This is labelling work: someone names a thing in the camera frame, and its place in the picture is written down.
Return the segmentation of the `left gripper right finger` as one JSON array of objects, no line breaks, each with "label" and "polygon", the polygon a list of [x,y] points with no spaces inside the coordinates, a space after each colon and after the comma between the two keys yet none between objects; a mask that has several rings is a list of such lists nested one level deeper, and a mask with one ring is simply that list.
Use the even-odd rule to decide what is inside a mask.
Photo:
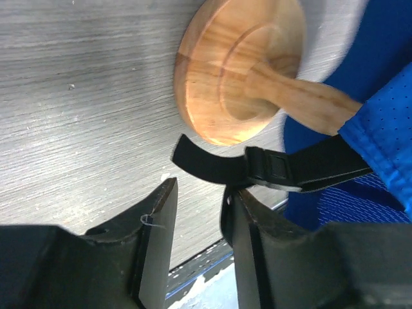
[{"label": "left gripper right finger", "polygon": [[309,232],[241,191],[230,204],[240,308],[410,308],[411,226]]}]

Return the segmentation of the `blue cap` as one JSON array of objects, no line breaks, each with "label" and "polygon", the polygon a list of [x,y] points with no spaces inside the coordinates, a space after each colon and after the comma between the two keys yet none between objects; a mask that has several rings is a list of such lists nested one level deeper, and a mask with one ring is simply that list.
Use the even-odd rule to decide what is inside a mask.
[{"label": "blue cap", "polygon": [[307,230],[331,221],[411,222],[411,2],[370,1],[326,84],[361,103],[334,137],[287,118],[284,153],[249,147],[224,158],[181,136],[173,163],[226,186],[224,236],[234,193],[253,185],[287,189],[285,218]]}]

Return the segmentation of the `wooden hat stand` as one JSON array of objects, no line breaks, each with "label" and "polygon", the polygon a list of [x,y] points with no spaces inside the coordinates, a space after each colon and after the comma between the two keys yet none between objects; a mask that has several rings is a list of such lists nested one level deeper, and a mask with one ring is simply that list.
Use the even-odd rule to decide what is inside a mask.
[{"label": "wooden hat stand", "polygon": [[235,145],[283,110],[318,133],[336,135],[361,104],[297,78],[305,34],[299,1],[204,2],[174,66],[174,95],[185,123],[212,144]]}]

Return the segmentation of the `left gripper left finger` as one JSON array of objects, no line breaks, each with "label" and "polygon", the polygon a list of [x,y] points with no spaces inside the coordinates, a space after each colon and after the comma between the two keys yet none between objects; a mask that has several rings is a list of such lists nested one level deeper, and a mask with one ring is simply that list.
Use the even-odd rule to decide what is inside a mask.
[{"label": "left gripper left finger", "polygon": [[57,225],[1,227],[2,308],[162,308],[176,221],[169,178],[76,235]]}]

